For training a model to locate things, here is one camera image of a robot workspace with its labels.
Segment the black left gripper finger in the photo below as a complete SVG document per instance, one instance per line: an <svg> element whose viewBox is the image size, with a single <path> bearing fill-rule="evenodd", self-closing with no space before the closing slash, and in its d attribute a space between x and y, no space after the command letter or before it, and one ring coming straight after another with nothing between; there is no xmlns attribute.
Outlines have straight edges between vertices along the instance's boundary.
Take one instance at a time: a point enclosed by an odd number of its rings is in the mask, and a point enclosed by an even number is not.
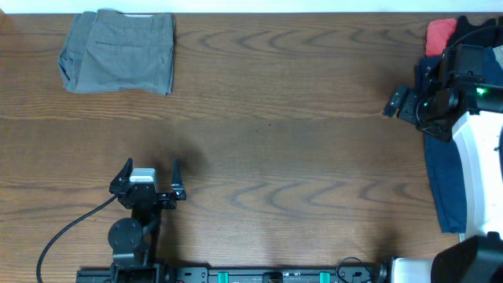
<svg viewBox="0 0 503 283"><path fill-rule="evenodd" d="M186 200L186 191L177 158L174 158L173 160L171 188L174 191L176 200Z"/></svg>
<svg viewBox="0 0 503 283"><path fill-rule="evenodd" d="M131 158L127 159L123 168L117 174L116 177L110 182L109 192L111 194L122 193L130 183L130 176L133 171L133 160Z"/></svg>

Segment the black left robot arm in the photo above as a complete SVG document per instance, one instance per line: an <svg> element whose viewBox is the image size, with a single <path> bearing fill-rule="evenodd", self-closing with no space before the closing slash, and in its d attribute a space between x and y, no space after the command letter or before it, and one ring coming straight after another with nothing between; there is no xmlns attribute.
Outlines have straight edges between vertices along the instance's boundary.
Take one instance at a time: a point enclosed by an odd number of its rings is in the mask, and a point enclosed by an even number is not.
<svg viewBox="0 0 503 283"><path fill-rule="evenodd" d="M159 193L156 170L135 168L128 159L110 182L109 192L126 208L131 217L120 219L108 232L113 264L121 268L145 266L155 252L163 209L175 209L179 200L186 199L185 187L178 161L173 161L169 193Z"/></svg>

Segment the grey shorts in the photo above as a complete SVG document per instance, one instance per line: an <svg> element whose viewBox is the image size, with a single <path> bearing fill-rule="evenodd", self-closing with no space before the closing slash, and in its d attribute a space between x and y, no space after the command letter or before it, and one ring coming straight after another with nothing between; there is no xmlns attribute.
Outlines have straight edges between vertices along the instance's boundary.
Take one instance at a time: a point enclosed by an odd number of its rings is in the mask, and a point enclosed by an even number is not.
<svg viewBox="0 0 503 283"><path fill-rule="evenodd" d="M76 94L145 90L168 95L174 31L169 13L99 9L76 15L57 60L64 88Z"/></svg>

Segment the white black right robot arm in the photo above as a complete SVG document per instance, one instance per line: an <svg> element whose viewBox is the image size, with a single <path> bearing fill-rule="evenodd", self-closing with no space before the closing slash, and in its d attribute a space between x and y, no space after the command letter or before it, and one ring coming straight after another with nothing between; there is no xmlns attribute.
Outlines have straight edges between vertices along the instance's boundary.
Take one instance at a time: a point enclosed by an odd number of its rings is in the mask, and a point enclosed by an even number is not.
<svg viewBox="0 0 503 283"><path fill-rule="evenodd" d="M434 259L396 258L390 282L502 280L502 88L453 83L431 93L398 86L384 115L455 142L467 205L464 240Z"/></svg>

